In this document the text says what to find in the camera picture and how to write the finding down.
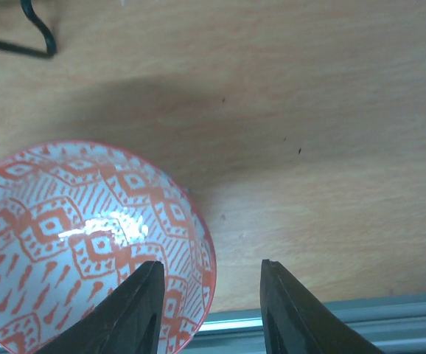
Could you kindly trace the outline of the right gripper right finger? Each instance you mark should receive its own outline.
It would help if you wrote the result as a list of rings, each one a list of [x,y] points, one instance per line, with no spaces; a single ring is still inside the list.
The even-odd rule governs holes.
[[[381,353],[281,263],[263,260],[260,306],[267,353]]]

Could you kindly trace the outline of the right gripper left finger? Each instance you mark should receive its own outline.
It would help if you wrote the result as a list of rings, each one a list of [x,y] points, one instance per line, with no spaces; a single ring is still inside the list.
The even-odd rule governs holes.
[[[38,353],[156,353],[163,303],[163,264],[147,261]]]

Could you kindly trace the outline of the red bottom bowl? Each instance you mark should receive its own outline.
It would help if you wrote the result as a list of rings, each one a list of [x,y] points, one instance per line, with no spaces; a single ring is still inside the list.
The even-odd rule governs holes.
[[[151,260],[165,278],[158,351],[178,353],[217,279],[212,237],[187,194],[144,159],[95,142],[47,142],[0,162],[4,349],[34,353]]]

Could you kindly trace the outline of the black wire dish rack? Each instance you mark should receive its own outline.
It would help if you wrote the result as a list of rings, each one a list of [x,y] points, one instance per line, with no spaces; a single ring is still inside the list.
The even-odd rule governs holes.
[[[48,60],[57,41],[44,1],[0,1],[0,52]]]

